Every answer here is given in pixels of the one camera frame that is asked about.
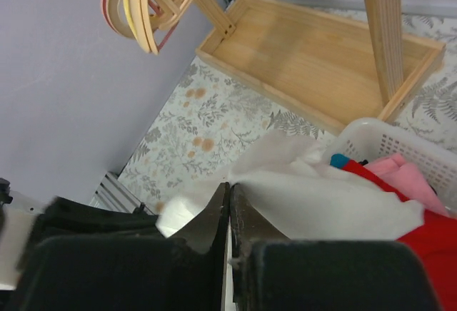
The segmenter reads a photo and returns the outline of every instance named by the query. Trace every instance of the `white fabric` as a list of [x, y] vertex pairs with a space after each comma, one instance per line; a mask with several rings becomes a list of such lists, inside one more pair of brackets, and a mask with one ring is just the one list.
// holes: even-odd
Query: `white fabric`
[[395, 240], [423, 224], [423, 207], [321, 162], [307, 136], [273, 131], [235, 163], [178, 194], [158, 221], [170, 236], [208, 203], [219, 183], [240, 183], [252, 205], [293, 239]]

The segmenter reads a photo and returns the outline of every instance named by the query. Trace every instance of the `wooden tray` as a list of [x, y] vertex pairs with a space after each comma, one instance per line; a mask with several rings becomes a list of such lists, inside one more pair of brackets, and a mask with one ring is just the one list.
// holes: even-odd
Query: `wooden tray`
[[403, 35], [403, 85], [383, 105], [368, 24], [277, 0], [236, 0], [236, 30], [196, 50], [209, 65], [332, 133], [392, 121], [443, 59], [445, 45]]

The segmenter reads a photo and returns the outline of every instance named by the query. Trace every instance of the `blue fabric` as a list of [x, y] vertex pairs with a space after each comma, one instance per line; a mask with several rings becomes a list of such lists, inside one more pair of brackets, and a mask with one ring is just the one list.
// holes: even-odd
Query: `blue fabric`
[[348, 164], [349, 160], [350, 159], [343, 154], [333, 154], [330, 159], [330, 166], [341, 169]]

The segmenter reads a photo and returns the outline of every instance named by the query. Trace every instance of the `leaf pattern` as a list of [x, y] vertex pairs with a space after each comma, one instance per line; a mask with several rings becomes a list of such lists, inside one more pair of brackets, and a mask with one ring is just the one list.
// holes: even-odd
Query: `leaf pattern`
[[[366, 21], [363, 11], [325, 9]], [[457, 20], [403, 16], [405, 31], [446, 42], [445, 66], [393, 122], [457, 153]], [[152, 210], [236, 160], [271, 129], [334, 137], [195, 58], [119, 177]]]

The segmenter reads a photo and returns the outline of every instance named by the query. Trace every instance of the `pink cloth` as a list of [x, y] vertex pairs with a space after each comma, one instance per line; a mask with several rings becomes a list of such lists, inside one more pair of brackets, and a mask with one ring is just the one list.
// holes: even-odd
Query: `pink cloth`
[[400, 153], [375, 160], [366, 164], [365, 168], [408, 198], [421, 202], [435, 213], [449, 216], [443, 203], [438, 199], [417, 166], [406, 162]]

